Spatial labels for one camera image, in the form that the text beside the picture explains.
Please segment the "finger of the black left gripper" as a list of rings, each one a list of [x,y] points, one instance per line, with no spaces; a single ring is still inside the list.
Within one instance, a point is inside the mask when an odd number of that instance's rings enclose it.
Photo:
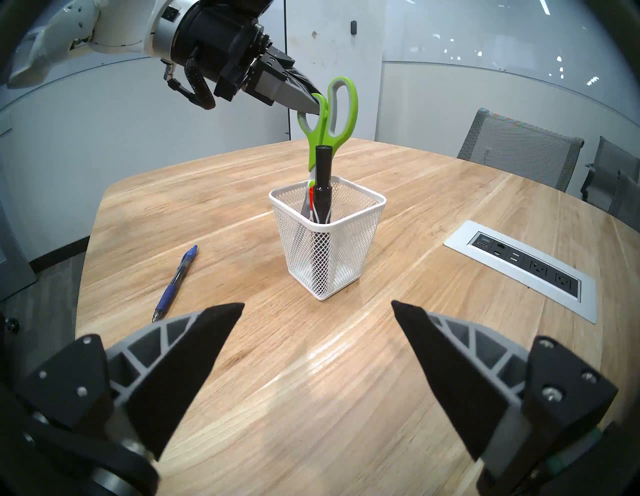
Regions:
[[[318,99],[288,76],[287,69],[294,66],[295,60],[289,56],[259,57],[247,74],[247,94],[269,106],[278,103],[290,110],[319,115]]]
[[[302,85],[302,87],[305,88],[305,90],[310,94],[321,94],[324,95],[324,93],[318,89],[316,86],[314,86],[314,84],[312,83],[312,81],[301,71],[299,71],[295,66],[292,66],[290,68],[287,68],[287,74],[290,78],[293,78],[294,80],[296,80],[300,85]]]

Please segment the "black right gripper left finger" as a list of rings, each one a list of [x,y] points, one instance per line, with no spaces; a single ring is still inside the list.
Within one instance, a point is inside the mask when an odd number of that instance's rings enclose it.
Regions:
[[[158,460],[241,317],[227,303],[144,326],[105,349],[87,334],[17,384],[49,424],[84,437],[135,441]]]

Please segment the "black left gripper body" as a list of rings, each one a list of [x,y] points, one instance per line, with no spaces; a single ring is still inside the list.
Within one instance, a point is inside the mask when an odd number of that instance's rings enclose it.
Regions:
[[[247,74],[261,56],[276,56],[259,17],[270,4],[194,4],[177,23],[171,66],[184,69],[191,91],[174,76],[171,89],[188,101],[231,101],[247,92]]]

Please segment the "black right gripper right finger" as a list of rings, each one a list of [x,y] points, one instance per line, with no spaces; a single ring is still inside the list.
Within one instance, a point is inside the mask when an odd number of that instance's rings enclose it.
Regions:
[[[435,398],[473,459],[542,459],[602,420],[618,387],[559,341],[527,350],[494,329],[397,300],[404,332]]]

